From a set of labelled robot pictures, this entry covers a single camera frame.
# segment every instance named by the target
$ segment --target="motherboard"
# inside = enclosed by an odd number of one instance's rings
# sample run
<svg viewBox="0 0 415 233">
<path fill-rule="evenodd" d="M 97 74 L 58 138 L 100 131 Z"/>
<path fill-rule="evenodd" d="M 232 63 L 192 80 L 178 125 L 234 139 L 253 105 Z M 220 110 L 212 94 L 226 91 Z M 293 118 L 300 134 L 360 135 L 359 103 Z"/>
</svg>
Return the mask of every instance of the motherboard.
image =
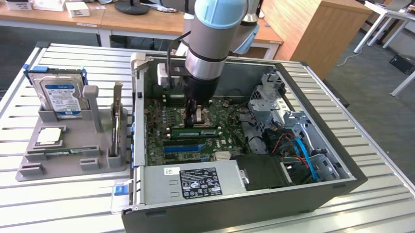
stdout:
<svg viewBox="0 0 415 233">
<path fill-rule="evenodd" d="M 216 98 L 198 109 L 194 126 L 184 127 L 184 100 L 145 101 L 146 164 L 149 166 L 228 160 L 246 150 L 238 113 L 230 98 Z"/>
</svg>

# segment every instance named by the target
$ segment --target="green circuit board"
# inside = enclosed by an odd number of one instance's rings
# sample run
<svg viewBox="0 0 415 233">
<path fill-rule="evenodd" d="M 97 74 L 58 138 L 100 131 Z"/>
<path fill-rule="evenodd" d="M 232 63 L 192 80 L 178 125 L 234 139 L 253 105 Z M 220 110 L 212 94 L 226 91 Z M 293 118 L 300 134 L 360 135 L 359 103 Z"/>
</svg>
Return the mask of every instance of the green circuit board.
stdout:
<svg viewBox="0 0 415 233">
<path fill-rule="evenodd" d="M 240 144 L 244 143 L 241 127 L 240 125 L 232 123 L 226 125 L 226 117 L 237 104 L 230 103 L 230 105 L 225 108 L 222 107 L 222 103 L 222 98 L 213 99 L 210 106 L 204 110 L 206 130 L 216 127 L 216 133 L 212 134 L 212 138 L 194 137 L 197 141 L 204 144 L 200 152 L 190 151 L 164 153 L 164 142 L 173 140 L 173 130 L 178 129 L 180 132 L 189 133 L 190 131 L 194 131 L 194 129 L 184 129 L 180 125 L 182 122 L 182 107 L 168 107 L 168 104 L 158 100 L 145 101 L 146 164 L 149 166 L 214 161 L 213 155 L 218 151 L 228 151 L 230 154 L 236 155 L 240 154 L 242 150 Z M 229 122 L 237 121 L 233 119 L 237 117 L 236 115 L 237 114 L 232 114 Z"/>
</svg>

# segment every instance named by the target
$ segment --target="metal slatted table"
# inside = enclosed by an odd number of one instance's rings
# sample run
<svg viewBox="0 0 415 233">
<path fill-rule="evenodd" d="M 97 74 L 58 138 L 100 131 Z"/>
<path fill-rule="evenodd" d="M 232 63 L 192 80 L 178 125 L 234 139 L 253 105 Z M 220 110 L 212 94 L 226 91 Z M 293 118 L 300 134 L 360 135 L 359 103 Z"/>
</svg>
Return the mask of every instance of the metal slatted table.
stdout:
<svg viewBox="0 0 415 233">
<path fill-rule="evenodd" d="M 100 88 L 97 104 L 108 108 L 114 81 L 122 81 L 122 104 L 132 110 L 129 56 L 133 50 L 50 44 L 36 48 L 29 65 L 85 66 Z M 224 232 L 411 232 L 415 231 L 413 185 L 309 69 L 282 62 L 368 181 L 312 213 L 217 230 Z M 296 110 L 293 96 L 286 92 Z M 38 99 L 20 72 L 0 102 L 0 232 L 122 232 L 109 211 L 110 190 L 128 171 L 17 182 L 16 169 L 37 119 Z"/>
</svg>

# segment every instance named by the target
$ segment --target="robotic arm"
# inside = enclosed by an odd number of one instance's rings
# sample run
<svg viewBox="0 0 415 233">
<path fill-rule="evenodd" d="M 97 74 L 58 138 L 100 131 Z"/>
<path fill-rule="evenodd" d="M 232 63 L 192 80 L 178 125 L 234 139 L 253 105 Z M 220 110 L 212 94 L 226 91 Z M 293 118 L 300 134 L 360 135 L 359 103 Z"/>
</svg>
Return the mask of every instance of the robotic arm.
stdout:
<svg viewBox="0 0 415 233">
<path fill-rule="evenodd" d="M 182 78 L 185 125 L 192 127 L 197 106 L 213 96 L 228 52 L 244 54 L 258 29 L 260 0 L 154 0 L 157 4 L 193 14 L 186 32 L 188 52 L 184 67 L 169 62 L 164 67 L 169 84 Z"/>
</svg>

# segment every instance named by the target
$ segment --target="hard drive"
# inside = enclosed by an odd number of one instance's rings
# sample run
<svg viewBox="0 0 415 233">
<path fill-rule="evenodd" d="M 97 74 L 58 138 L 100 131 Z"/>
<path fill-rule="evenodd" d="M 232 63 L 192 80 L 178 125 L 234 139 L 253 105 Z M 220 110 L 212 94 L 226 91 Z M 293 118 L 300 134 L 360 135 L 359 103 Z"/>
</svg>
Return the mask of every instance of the hard drive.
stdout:
<svg viewBox="0 0 415 233">
<path fill-rule="evenodd" d="M 82 96 L 84 85 L 88 84 L 85 70 L 33 67 L 26 77 L 42 110 L 54 111 L 58 119 L 81 118 L 81 110 L 89 109 L 88 100 Z"/>
</svg>

